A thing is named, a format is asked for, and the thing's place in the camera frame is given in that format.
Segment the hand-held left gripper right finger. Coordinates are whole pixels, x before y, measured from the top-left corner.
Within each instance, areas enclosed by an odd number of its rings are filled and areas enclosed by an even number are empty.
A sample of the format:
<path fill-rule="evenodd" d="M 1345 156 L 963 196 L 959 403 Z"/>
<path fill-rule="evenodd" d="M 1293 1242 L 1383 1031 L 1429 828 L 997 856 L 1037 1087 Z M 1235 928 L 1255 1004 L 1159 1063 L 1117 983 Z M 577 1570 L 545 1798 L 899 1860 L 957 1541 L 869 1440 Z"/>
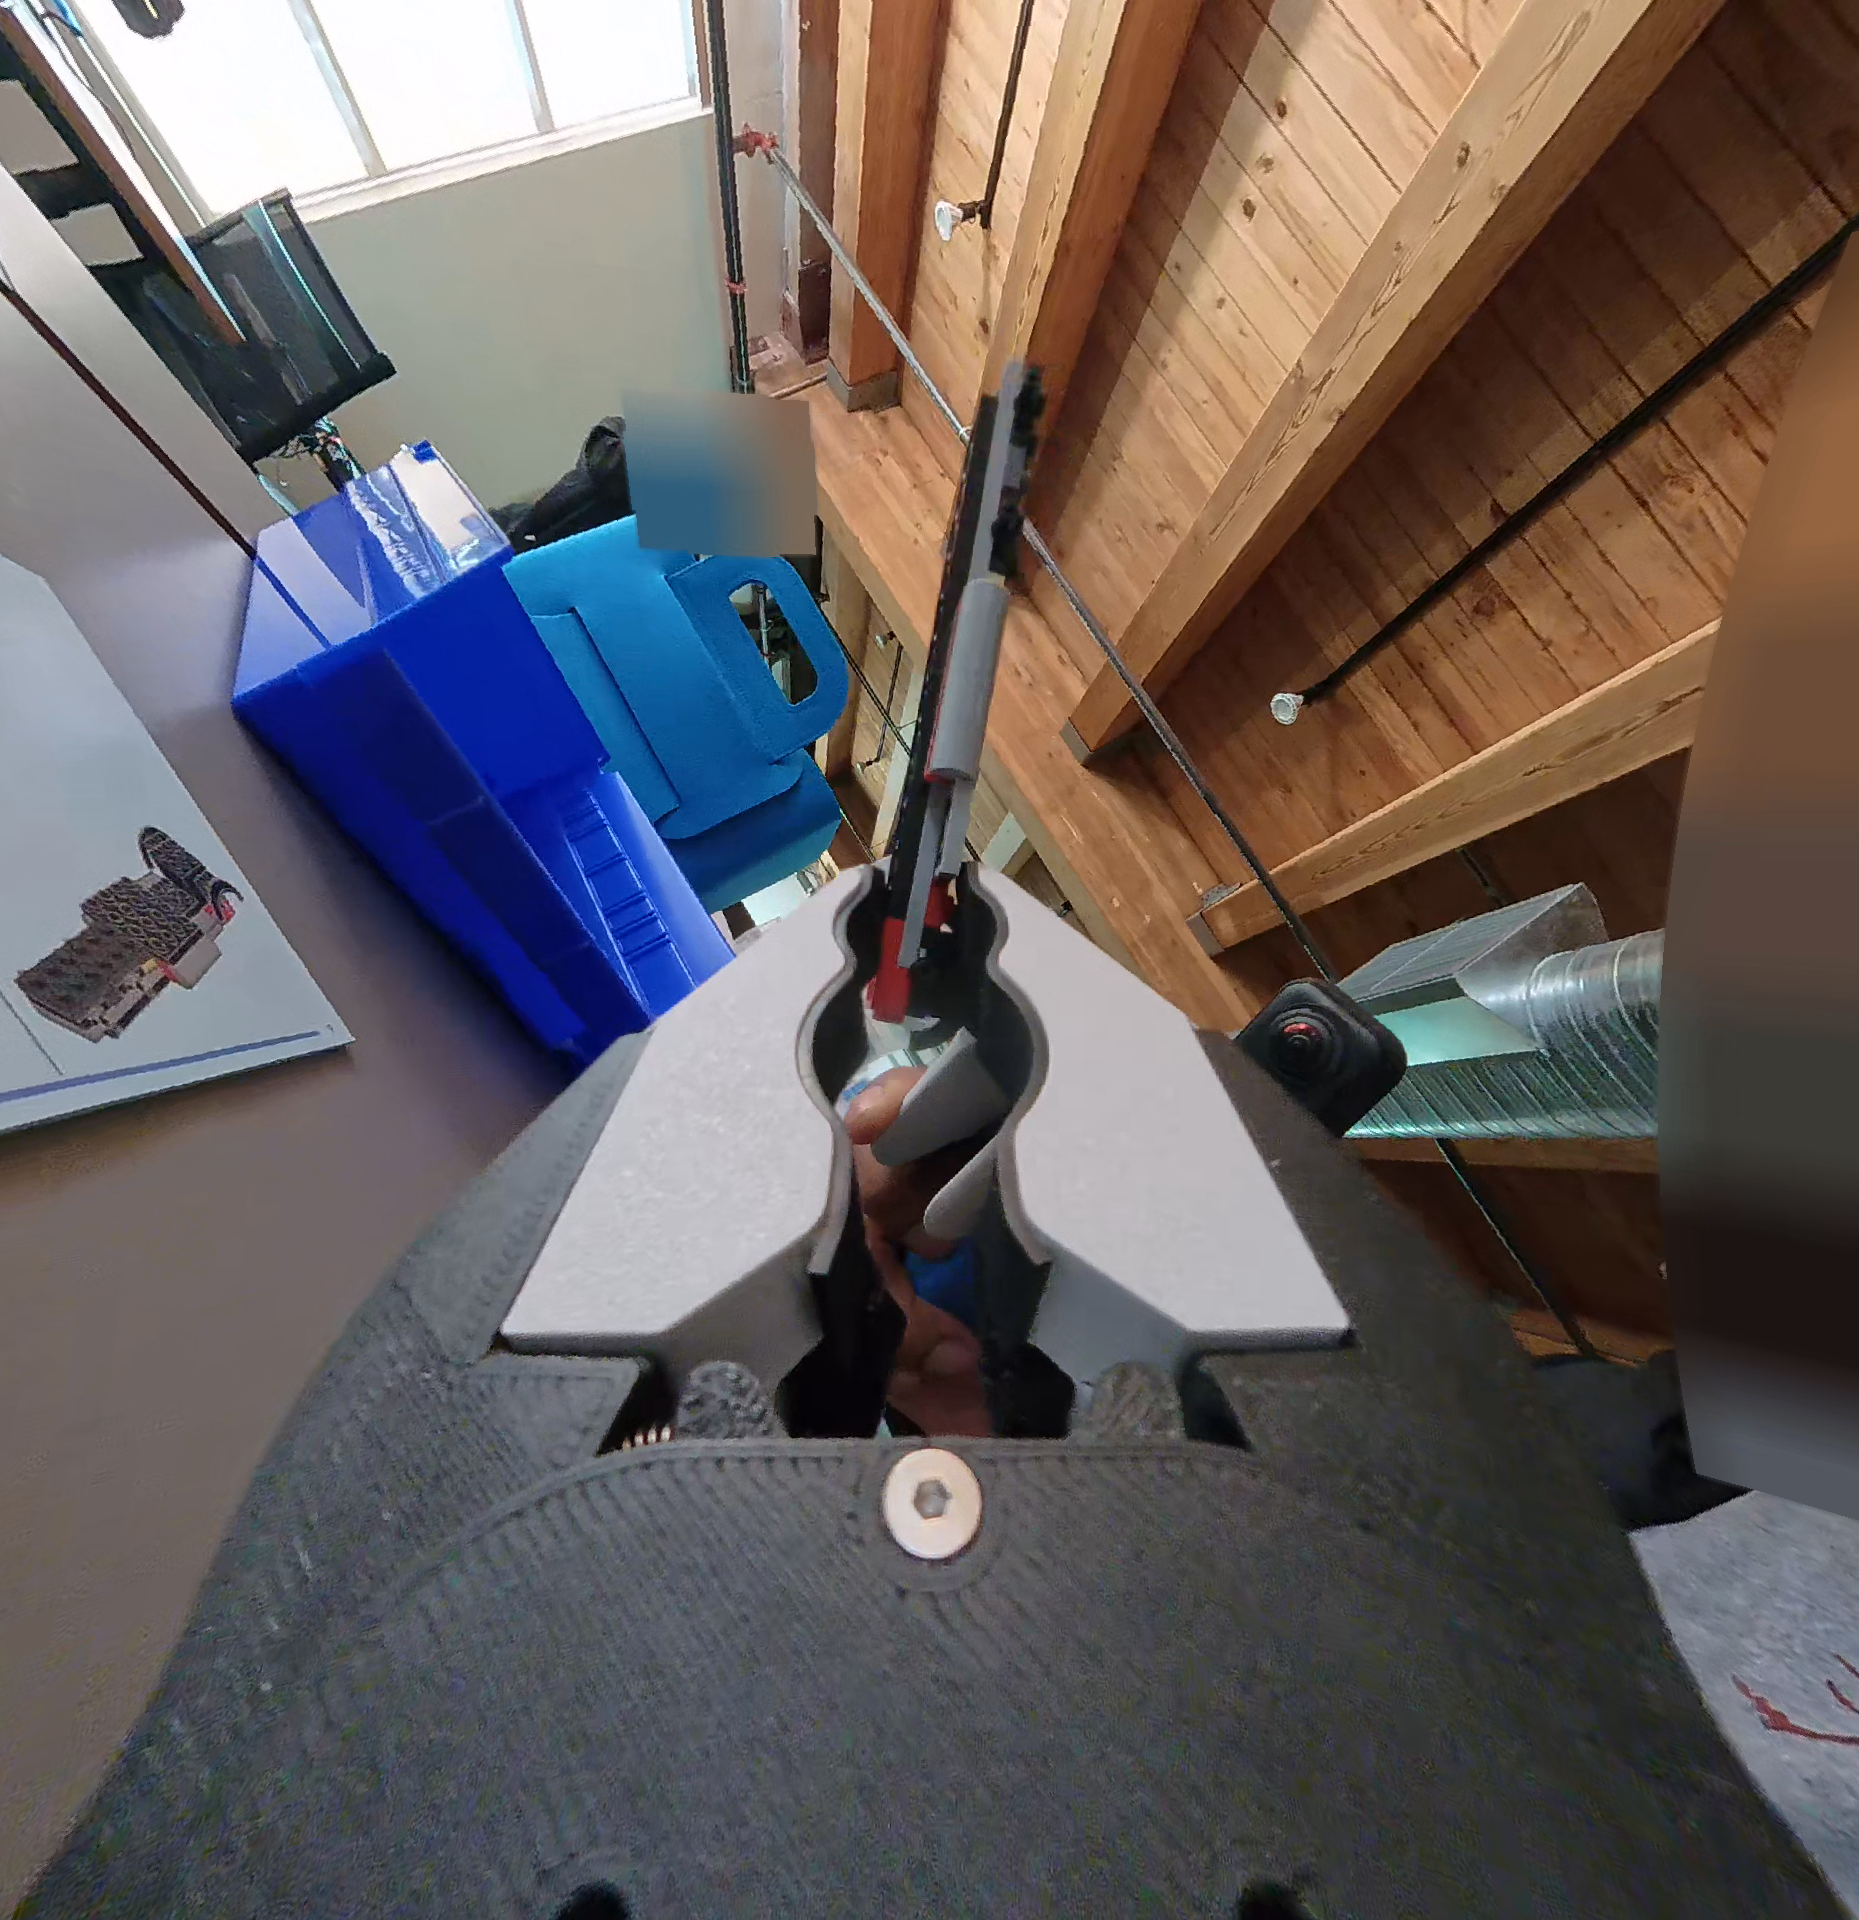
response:
<path fill-rule="evenodd" d="M 1033 1038 L 1003 1211 L 1031 1342 L 1341 1342 L 1349 1315 L 1177 1006 L 983 869 L 989 977 Z"/>

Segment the large paned window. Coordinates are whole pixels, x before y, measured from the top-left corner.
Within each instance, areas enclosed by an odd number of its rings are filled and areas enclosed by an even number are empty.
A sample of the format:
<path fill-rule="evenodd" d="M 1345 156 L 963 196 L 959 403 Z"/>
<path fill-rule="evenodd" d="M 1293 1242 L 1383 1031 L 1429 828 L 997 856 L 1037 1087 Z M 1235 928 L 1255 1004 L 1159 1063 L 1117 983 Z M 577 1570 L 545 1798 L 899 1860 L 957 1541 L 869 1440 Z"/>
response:
<path fill-rule="evenodd" d="M 185 202 L 307 203 L 511 162 L 701 97 L 687 1 L 52 3 Z"/>

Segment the grey-brown desk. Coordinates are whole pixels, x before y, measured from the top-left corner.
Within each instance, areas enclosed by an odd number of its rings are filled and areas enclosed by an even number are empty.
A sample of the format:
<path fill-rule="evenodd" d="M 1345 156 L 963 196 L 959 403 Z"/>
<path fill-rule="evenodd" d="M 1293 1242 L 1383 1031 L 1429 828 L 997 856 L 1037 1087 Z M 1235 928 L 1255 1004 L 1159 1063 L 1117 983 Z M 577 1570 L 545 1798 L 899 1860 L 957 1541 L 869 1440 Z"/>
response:
<path fill-rule="evenodd" d="M 351 1313 L 531 1122 L 571 1103 L 233 718 L 249 563 L 217 526 L 225 541 L 24 565 L 353 1043 L 0 1136 L 0 1916 L 114 1762 Z"/>

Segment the teal plastic bin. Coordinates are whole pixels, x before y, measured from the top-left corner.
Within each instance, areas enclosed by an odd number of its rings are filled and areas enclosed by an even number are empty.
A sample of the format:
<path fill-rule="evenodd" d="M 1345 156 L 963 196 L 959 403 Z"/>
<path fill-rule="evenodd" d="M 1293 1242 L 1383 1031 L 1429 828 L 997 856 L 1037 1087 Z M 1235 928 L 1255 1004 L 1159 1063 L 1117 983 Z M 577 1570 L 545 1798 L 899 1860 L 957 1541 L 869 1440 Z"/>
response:
<path fill-rule="evenodd" d="M 707 909 L 797 876 L 841 803 L 813 757 L 845 711 L 839 640 L 793 563 L 645 547 L 635 520 L 533 547 L 505 579 Z M 789 698 L 733 595 L 765 588 L 813 684 Z"/>

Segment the clear plastic bag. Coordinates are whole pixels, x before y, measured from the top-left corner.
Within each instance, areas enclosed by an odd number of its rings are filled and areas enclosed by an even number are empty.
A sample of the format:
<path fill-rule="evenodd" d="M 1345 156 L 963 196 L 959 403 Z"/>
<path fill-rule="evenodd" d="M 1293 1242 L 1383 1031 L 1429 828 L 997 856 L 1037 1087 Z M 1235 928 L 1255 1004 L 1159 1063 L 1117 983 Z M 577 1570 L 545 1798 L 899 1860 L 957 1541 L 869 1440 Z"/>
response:
<path fill-rule="evenodd" d="M 307 531 L 369 617 L 511 559 L 503 527 L 429 442 L 403 443 L 351 477 L 309 509 Z"/>

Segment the grey red toy brick model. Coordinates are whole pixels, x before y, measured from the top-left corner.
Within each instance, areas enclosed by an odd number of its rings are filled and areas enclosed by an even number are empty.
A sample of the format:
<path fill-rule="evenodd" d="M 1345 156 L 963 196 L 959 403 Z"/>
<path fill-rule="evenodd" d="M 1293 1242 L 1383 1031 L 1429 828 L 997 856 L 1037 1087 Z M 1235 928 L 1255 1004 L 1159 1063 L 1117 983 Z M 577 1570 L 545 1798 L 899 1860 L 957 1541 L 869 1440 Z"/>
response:
<path fill-rule="evenodd" d="M 1041 413 L 1041 373 L 1017 360 L 981 398 L 969 435 L 865 992 L 885 1024 L 909 1016 L 933 939 L 955 915 Z"/>

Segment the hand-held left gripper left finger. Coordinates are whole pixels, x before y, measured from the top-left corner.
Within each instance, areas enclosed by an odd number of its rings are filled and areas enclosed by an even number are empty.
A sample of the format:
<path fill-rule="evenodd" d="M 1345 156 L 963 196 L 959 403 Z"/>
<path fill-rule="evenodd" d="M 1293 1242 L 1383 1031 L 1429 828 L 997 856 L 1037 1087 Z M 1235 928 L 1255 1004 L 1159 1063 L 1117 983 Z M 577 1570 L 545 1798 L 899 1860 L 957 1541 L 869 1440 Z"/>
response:
<path fill-rule="evenodd" d="M 849 1150 L 815 1027 L 853 979 L 831 879 L 665 1011 L 501 1320 L 515 1351 L 807 1351 Z"/>

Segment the blue plastic bin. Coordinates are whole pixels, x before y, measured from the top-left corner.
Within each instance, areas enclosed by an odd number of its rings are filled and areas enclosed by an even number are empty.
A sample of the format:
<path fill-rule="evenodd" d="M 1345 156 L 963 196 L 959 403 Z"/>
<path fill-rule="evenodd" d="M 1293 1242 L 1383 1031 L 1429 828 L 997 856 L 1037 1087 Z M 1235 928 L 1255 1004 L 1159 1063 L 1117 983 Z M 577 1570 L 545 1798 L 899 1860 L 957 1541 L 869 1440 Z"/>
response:
<path fill-rule="evenodd" d="M 255 541 L 235 715 L 531 1038 L 585 1068 L 725 968 L 723 930 L 607 765 L 509 562 L 369 617 L 307 526 L 303 508 Z"/>

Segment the person's right forearm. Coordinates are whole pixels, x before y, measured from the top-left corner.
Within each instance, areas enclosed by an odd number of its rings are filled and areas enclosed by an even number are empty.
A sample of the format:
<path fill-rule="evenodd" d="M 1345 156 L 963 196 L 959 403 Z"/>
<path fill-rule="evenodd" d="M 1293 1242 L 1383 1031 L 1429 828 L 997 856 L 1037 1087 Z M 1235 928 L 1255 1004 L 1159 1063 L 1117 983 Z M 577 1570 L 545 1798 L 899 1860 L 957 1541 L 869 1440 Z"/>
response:
<path fill-rule="evenodd" d="M 1671 1348 L 1635 1364 L 1537 1356 L 1531 1374 L 1623 1529 L 1683 1524 L 1747 1493 L 1695 1467 Z"/>

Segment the brick instruction booklet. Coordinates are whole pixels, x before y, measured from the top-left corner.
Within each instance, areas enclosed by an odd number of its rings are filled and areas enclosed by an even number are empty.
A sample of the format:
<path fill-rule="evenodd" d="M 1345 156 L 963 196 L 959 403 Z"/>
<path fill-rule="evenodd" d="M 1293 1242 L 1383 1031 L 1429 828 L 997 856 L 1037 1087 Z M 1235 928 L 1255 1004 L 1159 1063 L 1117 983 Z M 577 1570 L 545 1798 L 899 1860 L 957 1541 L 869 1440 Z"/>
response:
<path fill-rule="evenodd" d="M 0 1137 L 351 1041 L 72 613 L 0 554 Z"/>

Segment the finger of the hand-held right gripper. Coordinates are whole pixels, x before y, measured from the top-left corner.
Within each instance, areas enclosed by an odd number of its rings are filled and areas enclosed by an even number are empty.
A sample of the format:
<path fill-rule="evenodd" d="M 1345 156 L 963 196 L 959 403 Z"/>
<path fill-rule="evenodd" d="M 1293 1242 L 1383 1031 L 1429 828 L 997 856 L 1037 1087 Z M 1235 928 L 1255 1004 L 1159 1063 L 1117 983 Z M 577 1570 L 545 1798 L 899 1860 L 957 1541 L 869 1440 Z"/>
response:
<path fill-rule="evenodd" d="M 981 1046 L 959 1030 L 901 1100 L 893 1122 L 871 1142 L 885 1168 L 925 1162 L 949 1146 L 991 1136 L 1007 1116 L 1007 1091 Z"/>
<path fill-rule="evenodd" d="M 971 1235 L 997 1202 L 997 1146 L 979 1152 L 927 1203 L 921 1231 L 933 1239 Z"/>

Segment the person's right hand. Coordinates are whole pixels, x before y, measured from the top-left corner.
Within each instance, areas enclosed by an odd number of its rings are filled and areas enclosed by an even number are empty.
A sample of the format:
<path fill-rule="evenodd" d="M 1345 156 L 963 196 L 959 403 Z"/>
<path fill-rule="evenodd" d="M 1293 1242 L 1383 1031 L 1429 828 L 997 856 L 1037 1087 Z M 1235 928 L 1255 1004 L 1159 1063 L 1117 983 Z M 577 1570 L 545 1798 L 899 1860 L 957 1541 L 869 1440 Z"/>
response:
<path fill-rule="evenodd" d="M 903 1313 L 887 1386 L 889 1425 L 989 1436 L 973 1248 L 965 1238 L 925 1227 L 931 1202 L 965 1168 L 979 1142 L 951 1142 L 907 1164 L 885 1164 L 875 1152 L 923 1073 L 921 1066 L 873 1072 L 843 1103 L 863 1238 L 877 1277 Z"/>

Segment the silver spiral air duct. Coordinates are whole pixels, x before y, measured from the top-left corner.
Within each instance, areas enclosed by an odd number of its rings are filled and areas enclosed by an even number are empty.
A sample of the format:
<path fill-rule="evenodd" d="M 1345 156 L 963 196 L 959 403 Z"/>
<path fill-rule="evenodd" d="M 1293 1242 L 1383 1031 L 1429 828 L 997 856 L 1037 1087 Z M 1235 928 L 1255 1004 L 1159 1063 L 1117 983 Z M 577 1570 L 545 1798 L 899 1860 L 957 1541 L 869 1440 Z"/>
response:
<path fill-rule="evenodd" d="M 1341 986 L 1407 1068 L 1351 1137 L 1653 1140 L 1661 943 L 1577 881 L 1381 949 Z"/>

